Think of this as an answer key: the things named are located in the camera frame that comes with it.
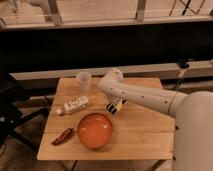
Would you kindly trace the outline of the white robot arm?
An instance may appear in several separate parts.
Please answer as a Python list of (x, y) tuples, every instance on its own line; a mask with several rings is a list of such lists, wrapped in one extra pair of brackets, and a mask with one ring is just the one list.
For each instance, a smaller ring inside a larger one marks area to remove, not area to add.
[(213, 92), (185, 94), (125, 84), (117, 68), (106, 73), (98, 89), (175, 118), (172, 171), (213, 171)]

